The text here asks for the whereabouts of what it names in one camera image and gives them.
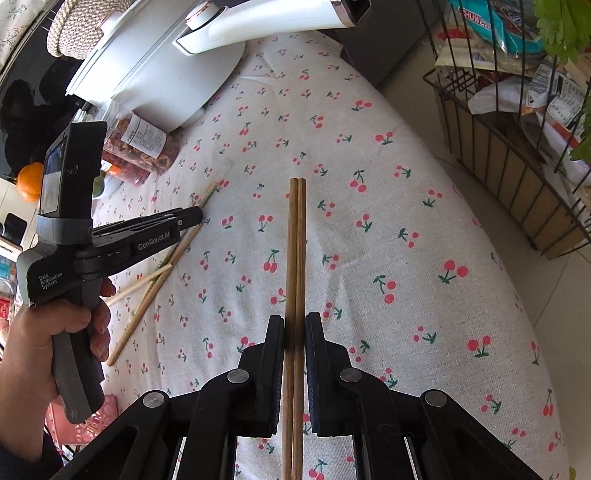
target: tablecloth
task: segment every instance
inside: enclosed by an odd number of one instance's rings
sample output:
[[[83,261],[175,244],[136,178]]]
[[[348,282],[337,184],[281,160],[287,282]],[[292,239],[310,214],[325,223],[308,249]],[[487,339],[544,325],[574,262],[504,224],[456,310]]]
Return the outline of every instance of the tablecloth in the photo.
[[[269,316],[284,313],[289,178],[305,177],[307,311],[322,314],[327,339],[389,388],[444,390],[542,478],[568,477],[544,355],[502,260],[338,45],[318,33],[249,42],[182,142],[166,174],[121,188],[95,215],[104,224],[195,205],[218,182],[204,227],[106,371],[121,407],[154,388],[199,389],[264,340]],[[163,255],[115,284],[154,271]],[[114,339],[140,295],[112,307]],[[316,438],[307,413],[302,428],[304,476],[353,478],[350,439]],[[280,439],[241,439],[236,475],[279,478]]]

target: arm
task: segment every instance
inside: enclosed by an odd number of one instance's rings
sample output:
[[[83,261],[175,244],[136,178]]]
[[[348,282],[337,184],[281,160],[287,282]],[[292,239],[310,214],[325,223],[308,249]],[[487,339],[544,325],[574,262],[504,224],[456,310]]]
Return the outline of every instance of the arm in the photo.
[[[101,295],[111,296],[114,292],[113,284],[105,280]],[[110,319],[111,313],[104,302],[91,314],[65,300],[55,300],[35,309],[23,308],[16,316],[0,364],[0,444],[21,463],[45,460],[45,413],[49,403],[58,396],[51,376],[51,337],[64,330],[78,332],[92,321],[97,333],[90,341],[90,349],[101,361],[106,361]],[[0,464],[0,480],[4,480],[5,468]],[[24,476],[19,471],[6,478]]]

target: woven basket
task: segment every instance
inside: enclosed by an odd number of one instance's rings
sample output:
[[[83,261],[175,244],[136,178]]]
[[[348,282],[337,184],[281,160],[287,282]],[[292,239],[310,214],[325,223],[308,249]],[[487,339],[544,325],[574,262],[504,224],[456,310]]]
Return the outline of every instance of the woven basket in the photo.
[[[134,0],[66,0],[47,34],[47,51],[84,60],[103,37],[100,25],[114,11],[125,12]]]

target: pink basket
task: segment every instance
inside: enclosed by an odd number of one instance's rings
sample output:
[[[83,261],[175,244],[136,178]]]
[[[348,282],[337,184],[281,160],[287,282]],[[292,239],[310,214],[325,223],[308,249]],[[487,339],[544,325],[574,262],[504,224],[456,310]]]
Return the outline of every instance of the pink basket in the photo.
[[[118,414],[117,397],[105,395],[105,404],[98,412],[84,423],[72,425],[66,418],[61,401],[54,401],[47,409],[45,423],[57,448],[61,449],[62,445],[90,443],[117,418]]]

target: orange fruit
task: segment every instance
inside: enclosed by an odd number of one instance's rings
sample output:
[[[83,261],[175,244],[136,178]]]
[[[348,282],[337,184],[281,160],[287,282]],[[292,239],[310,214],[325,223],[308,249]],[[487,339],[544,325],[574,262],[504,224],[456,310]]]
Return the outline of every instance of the orange fruit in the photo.
[[[23,167],[18,173],[17,190],[25,202],[37,202],[41,197],[43,163],[35,162]]]

